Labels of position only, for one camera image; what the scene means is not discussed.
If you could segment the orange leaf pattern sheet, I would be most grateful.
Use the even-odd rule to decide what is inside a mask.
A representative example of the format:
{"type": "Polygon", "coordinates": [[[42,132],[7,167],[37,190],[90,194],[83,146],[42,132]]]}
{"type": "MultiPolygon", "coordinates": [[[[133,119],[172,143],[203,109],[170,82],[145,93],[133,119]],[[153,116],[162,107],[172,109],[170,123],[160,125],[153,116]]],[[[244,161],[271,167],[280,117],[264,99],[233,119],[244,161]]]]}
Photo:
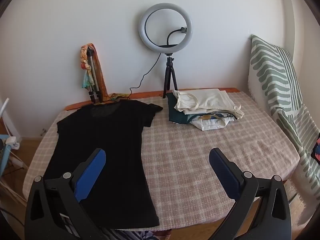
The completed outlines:
{"type": "MultiPolygon", "coordinates": [[[[112,103],[121,99],[143,99],[143,98],[151,98],[151,97],[162,97],[163,92],[162,91],[150,91],[150,92],[137,92],[137,93],[132,93],[131,95],[129,94],[119,94],[119,93],[113,93],[106,98],[104,98],[103,103],[112,103]]],[[[74,103],[71,105],[66,106],[63,110],[64,111],[71,111],[75,109],[79,109],[83,106],[86,105],[91,105],[93,102],[91,100],[88,101],[83,101],[79,103],[74,103]]]]}

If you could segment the white folded printed cloth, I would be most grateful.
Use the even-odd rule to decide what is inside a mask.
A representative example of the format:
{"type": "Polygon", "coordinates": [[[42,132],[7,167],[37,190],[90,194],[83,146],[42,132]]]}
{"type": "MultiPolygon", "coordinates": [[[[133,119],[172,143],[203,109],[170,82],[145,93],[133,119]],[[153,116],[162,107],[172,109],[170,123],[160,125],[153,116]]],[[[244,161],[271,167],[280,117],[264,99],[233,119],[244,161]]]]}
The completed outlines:
{"type": "Polygon", "coordinates": [[[237,118],[231,113],[222,112],[197,116],[190,123],[202,131],[208,131],[225,128],[236,120],[237,118]]]}

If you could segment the dark green folded garment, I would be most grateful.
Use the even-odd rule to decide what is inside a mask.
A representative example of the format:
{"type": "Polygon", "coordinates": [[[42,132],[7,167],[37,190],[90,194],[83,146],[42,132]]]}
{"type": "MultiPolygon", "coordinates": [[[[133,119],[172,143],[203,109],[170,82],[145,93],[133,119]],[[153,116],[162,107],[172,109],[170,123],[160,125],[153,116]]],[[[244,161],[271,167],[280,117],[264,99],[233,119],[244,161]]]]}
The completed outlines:
{"type": "Polygon", "coordinates": [[[169,121],[177,124],[189,124],[194,119],[198,118],[199,114],[184,114],[175,109],[177,99],[173,93],[167,93],[169,121]]]}

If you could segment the white clip desk lamp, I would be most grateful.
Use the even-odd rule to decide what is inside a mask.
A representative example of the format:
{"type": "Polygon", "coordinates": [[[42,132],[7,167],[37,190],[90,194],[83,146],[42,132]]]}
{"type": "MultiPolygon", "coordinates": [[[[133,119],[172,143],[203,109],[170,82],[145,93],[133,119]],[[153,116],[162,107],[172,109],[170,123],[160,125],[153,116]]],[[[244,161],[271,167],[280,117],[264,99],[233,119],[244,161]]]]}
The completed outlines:
{"type": "Polygon", "coordinates": [[[6,121],[9,120],[10,118],[8,117],[8,115],[5,113],[6,107],[9,103],[9,98],[6,98],[6,100],[3,102],[2,106],[1,106],[1,119],[3,120],[4,123],[4,127],[5,130],[7,132],[7,135],[9,136],[9,142],[7,142],[7,145],[11,146],[11,148],[13,148],[14,150],[18,150],[20,148],[20,135],[19,133],[16,131],[14,125],[11,122],[11,128],[14,130],[13,132],[11,132],[11,130],[9,129],[9,127],[7,126],[6,121]]]}

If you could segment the colourful orange scarf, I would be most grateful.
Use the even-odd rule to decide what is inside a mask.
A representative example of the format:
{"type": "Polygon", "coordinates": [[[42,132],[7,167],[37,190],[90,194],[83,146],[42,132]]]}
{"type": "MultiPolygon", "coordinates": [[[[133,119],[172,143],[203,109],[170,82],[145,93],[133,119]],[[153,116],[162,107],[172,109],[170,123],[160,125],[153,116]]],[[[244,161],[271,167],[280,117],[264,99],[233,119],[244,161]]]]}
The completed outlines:
{"type": "MultiPolygon", "coordinates": [[[[88,44],[82,46],[80,49],[80,67],[84,71],[82,88],[85,88],[89,94],[89,89],[91,88],[91,85],[93,84],[93,79],[91,76],[91,67],[88,64],[88,58],[87,58],[87,48],[88,47],[90,47],[94,50],[93,62],[94,62],[94,67],[95,67],[95,74],[97,76],[98,86],[99,86],[99,89],[102,93],[103,101],[104,101],[104,98],[106,98],[107,96],[109,96],[111,94],[108,94],[108,92],[107,92],[103,72],[101,70],[100,61],[98,58],[98,54],[97,54],[95,46],[92,43],[88,43],[88,44]]],[[[95,103],[97,103],[97,102],[100,103],[97,96],[96,95],[94,95],[94,96],[95,96],[95,103]]]]}

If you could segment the pink plaid table cloth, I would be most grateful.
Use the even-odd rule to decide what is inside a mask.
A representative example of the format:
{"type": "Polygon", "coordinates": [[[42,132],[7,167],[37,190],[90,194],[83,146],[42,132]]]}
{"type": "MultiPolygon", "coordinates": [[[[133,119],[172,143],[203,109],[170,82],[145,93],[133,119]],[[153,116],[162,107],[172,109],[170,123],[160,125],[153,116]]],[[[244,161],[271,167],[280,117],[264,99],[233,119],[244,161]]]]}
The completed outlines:
{"type": "Polygon", "coordinates": [[[219,220],[233,201],[209,163],[211,149],[261,178],[287,179],[299,161],[291,141],[249,96],[230,98],[244,117],[211,131],[170,122],[168,102],[159,96],[63,111],[36,150],[23,194],[36,176],[59,178],[101,148],[105,166],[81,202],[97,226],[168,230],[219,220]]]}

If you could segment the folded grey tripod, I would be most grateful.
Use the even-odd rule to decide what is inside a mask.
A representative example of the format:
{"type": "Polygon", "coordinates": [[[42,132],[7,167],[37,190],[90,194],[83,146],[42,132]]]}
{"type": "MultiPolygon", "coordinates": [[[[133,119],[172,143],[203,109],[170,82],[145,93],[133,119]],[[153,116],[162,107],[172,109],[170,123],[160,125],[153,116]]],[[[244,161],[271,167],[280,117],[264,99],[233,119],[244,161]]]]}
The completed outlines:
{"type": "Polygon", "coordinates": [[[92,48],[88,47],[87,48],[87,58],[88,58],[88,64],[91,67],[91,76],[93,79],[93,84],[91,85],[91,88],[89,89],[89,95],[90,95],[91,101],[93,103],[95,103],[95,96],[94,95],[96,95],[99,102],[102,103],[103,96],[102,96],[102,93],[101,93],[99,86],[98,86],[97,76],[95,74],[93,56],[94,56],[94,50],[92,48]]]}

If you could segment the black phone holder gooseneck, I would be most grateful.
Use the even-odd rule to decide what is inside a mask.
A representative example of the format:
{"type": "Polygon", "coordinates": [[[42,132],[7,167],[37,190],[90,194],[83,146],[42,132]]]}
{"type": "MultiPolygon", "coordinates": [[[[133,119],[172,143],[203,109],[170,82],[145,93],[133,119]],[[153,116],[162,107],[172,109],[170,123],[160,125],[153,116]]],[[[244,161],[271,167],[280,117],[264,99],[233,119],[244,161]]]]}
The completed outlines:
{"type": "Polygon", "coordinates": [[[185,35],[186,33],[187,33],[187,27],[180,27],[178,29],[171,31],[167,35],[166,45],[170,46],[170,45],[176,44],[176,42],[180,41],[182,39],[182,36],[185,35]]]}

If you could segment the light blue chair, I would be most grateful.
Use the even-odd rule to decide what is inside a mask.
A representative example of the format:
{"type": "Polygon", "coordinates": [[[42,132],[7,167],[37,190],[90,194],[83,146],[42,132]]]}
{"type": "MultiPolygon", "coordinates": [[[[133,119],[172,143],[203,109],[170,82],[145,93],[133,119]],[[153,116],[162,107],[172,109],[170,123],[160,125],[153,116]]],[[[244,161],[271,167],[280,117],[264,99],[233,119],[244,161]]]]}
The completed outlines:
{"type": "Polygon", "coordinates": [[[7,162],[9,159],[9,155],[10,155],[10,150],[11,150],[11,146],[6,144],[6,140],[9,138],[10,136],[7,134],[1,134],[1,165],[0,165],[0,176],[2,176],[6,166],[7,166],[7,162]]]}

